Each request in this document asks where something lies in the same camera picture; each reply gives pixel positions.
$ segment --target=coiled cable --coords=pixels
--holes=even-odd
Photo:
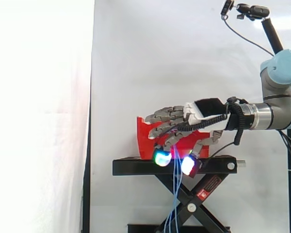
[[[234,145],[239,146],[242,135],[243,135],[243,130],[245,128],[245,118],[243,115],[243,110],[236,103],[230,103],[228,107],[231,110],[231,112],[235,113],[238,116],[238,128],[237,128],[237,132],[234,138]]]
[[[177,129],[181,132],[195,131],[195,130],[203,129],[207,126],[216,124],[226,119],[227,119],[227,115],[223,114],[223,115],[219,115],[214,118],[211,118],[209,120],[202,120],[200,123],[195,124],[195,125],[189,125],[188,122],[186,122],[185,124],[179,124]]]

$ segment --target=bolt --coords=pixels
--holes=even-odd
[[[193,203],[188,204],[188,211],[193,213],[196,211],[196,205],[194,205]]]
[[[234,163],[228,163],[227,164],[227,168],[230,170],[233,170],[235,168],[235,164]]]

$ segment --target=scissor lift table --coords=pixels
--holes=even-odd
[[[140,157],[113,160],[114,176],[155,175],[170,192],[173,192],[173,171],[173,161],[168,166],[160,167],[152,160],[141,160]],[[177,206],[177,216],[173,212],[171,232],[167,227],[166,233],[176,233],[176,218],[179,233],[231,233],[230,228],[223,226],[203,205],[203,202],[229,174],[235,173],[237,173],[236,158],[221,155],[212,158],[206,167],[199,169],[197,174],[204,174],[205,176],[192,190],[181,184],[178,193],[180,203]],[[183,226],[190,216],[194,216],[202,226]],[[165,221],[161,225],[128,224],[128,233],[163,233]]]

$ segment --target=gray robot arm segment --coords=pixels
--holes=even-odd
[[[280,130],[289,127],[291,125],[291,50],[283,50],[271,60],[262,63],[260,76],[263,103],[253,104],[256,110],[256,124],[253,124],[251,129]]]

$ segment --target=white curtain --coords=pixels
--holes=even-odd
[[[78,233],[94,0],[0,0],[0,232]]]

